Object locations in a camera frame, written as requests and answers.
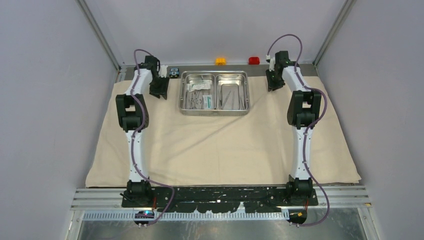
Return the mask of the beige cloth wrap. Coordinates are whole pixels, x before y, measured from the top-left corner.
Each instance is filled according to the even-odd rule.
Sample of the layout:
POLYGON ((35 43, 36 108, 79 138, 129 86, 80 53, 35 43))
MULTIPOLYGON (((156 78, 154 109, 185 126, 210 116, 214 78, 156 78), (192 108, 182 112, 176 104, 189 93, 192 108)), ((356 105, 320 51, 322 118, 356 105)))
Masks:
MULTIPOLYGON (((150 120, 144 144, 150 179, 174 186, 285 184, 294 152, 287 123, 291 91, 285 86, 268 92, 264 76, 248 77, 248 84, 249 113, 239 117, 183 115, 178 79, 170 80, 167 100, 147 90, 150 120)), ((129 180, 129 145, 118 123, 115 97, 130 85, 124 80, 113 86, 85 180, 88 188, 125 187, 129 180)), ((330 100, 313 130, 310 158, 310 171, 321 184, 361 180, 330 100)))

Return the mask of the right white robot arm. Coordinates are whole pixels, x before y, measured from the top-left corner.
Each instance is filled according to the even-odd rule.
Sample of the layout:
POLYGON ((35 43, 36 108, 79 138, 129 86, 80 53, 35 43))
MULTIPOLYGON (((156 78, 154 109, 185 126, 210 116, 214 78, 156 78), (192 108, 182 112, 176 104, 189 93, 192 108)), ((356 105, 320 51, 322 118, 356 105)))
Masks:
POLYGON ((267 90, 271 92, 288 86, 291 91, 286 119, 293 132, 293 163, 284 199, 290 205, 302 205, 314 192, 309 169, 310 150, 322 95, 307 84, 299 65, 290 60, 287 51, 279 51, 273 57, 267 54, 266 62, 267 90))

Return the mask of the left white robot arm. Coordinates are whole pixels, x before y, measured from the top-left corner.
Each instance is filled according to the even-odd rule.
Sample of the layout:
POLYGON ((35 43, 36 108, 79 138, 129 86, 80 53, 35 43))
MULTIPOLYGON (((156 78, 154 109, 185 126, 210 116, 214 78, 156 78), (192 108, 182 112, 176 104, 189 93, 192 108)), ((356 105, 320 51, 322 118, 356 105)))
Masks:
POLYGON ((118 124, 125 132, 129 153, 129 179, 121 194, 124 208, 148 207, 154 199, 145 151, 149 113, 143 93, 159 78, 160 61, 153 55, 137 63, 128 89, 115 97, 118 124))

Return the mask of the small blue owl toy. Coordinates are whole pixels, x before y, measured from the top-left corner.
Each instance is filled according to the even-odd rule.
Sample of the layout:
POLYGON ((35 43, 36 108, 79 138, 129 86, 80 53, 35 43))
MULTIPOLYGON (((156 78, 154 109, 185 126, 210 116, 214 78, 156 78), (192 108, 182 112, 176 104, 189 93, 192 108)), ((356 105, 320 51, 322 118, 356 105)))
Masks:
POLYGON ((180 77, 180 69, 173 67, 169 70, 169 78, 170 79, 178 79, 180 77))

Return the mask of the red button block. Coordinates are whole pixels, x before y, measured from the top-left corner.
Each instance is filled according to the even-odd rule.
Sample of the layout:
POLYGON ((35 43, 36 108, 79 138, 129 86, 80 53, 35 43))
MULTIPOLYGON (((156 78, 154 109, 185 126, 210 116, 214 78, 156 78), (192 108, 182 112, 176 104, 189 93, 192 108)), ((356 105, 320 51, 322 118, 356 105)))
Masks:
POLYGON ((260 64, 260 58, 258 56, 251 56, 248 58, 248 64, 249 65, 259 65, 260 64))

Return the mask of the white sterile pouch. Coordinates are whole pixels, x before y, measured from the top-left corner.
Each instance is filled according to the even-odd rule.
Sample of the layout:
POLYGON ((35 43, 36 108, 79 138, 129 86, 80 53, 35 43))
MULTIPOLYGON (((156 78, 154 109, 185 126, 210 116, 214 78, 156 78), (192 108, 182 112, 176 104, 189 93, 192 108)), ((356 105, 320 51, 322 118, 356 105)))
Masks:
POLYGON ((192 82, 187 85, 188 92, 200 91, 200 90, 210 90, 211 82, 202 81, 202 82, 192 82))

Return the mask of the left steel tray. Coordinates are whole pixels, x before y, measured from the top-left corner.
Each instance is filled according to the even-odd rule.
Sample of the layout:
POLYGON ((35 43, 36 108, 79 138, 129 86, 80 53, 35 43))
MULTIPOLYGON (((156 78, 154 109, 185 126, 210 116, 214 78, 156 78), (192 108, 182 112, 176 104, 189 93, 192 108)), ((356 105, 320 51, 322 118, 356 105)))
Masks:
POLYGON ((181 95, 180 95, 180 108, 182 110, 194 110, 194 111, 200 111, 200 110, 206 110, 206 111, 211 111, 214 110, 216 108, 216 83, 215 83, 215 76, 211 73, 188 73, 186 76, 184 76, 181 80, 181 95), (203 95, 212 95, 213 99, 214 99, 214 108, 213 109, 187 109, 187 98, 188 98, 188 92, 187 91, 187 85, 189 83, 199 83, 199 82, 211 82, 211 88, 208 89, 204 89, 204 90, 200 90, 202 91, 202 96, 203 95))

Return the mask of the steel tray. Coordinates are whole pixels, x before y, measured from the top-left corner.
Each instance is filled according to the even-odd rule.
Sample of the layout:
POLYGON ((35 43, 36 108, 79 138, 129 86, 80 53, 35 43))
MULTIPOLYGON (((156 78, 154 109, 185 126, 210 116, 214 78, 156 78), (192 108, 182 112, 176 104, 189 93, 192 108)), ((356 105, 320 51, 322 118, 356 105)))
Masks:
POLYGON ((188 73, 186 76, 184 76, 181 80, 181 95, 180 95, 180 108, 182 110, 194 110, 194 111, 200 111, 200 110, 206 110, 206 111, 211 111, 214 110, 216 108, 216 83, 215 83, 215 76, 211 73, 188 73), (200 90, 202 91, 202 96, 203 95, 212 95, 213 99, 214 99, 214 108, 213 109, 187 109, 187 98, 188 98, 188 92, 187 91, 187 85, 189 83, 199 83, 199 82, 211 82, 211 88, 208 89, 204 89, 204 90, 200 90))
POLYGON ((218 74, 216 80, 216 108, 218 109, 218 96, 221 91, 236 90, 244 93, 244 99, 246 103, 246 110, 221 110, 219 111, 225 114, 234 115, 245 115, 250 110, 250 94, 249 94, 249 83, 248 77, 243 73, 227 73, 218 74))

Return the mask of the right steel tray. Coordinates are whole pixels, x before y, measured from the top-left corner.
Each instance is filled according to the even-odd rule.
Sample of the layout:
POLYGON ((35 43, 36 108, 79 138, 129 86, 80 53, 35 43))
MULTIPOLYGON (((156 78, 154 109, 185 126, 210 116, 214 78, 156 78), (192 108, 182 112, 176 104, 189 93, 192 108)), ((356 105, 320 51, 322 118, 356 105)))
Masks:
POLYGON ((250 110, 250 94, 249 94, 249 83, 248 77, 243 73, 227 73, 218 74, 216 80, 216 108, 218 109, 218 96, 221 91, 236 90, 244 93, 244 99, 246 103, 246 110, 221 110, 219 111, 225 114, 234 115, 245 115, 250 110))

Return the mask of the green white packet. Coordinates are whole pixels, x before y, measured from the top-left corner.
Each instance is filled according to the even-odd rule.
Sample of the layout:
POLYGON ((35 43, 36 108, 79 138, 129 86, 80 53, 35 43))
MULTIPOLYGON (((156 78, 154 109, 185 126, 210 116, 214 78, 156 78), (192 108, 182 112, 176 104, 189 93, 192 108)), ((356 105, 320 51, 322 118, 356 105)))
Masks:
POLYGON ((214 98, 212 95, 203 95, 202 100, 204 110, 212 110, 214 108, 214 98))

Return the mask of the yellow button block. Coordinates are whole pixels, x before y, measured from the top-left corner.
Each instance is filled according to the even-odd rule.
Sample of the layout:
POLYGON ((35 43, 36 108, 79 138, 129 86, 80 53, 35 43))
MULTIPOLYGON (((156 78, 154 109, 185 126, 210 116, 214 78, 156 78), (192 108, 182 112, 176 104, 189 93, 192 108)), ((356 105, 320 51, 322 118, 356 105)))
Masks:
POLYGON ((216 66, 225 66, 227 64, 227 60, 224 57, 217 57, 214 61, 216 66))

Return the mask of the steel tweezers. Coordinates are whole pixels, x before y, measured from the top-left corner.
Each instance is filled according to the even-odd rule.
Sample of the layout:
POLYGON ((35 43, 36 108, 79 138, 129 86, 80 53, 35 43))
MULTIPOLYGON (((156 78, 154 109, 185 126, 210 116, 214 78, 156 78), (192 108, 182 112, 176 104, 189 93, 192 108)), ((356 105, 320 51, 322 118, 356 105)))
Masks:
POLYGON ((245 96, 243 92, 236 90, 221 91, 218 95, 217 107, 225 111, 246 110, 245 96))

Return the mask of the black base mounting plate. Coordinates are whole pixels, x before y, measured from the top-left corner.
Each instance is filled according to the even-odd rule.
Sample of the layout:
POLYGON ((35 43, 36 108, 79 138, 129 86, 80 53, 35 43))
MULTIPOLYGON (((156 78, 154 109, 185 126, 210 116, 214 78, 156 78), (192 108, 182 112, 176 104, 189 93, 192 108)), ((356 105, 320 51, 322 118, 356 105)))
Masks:
POLYGON ((309 198, 288 194, 283 186, 191 186, 155 187, 136 196, 121 193, 122 207, 148 208, 166 213, 234 213, 244 207, 246 213, 276 213, 279 207, 317 206, 315 192, 309 198))

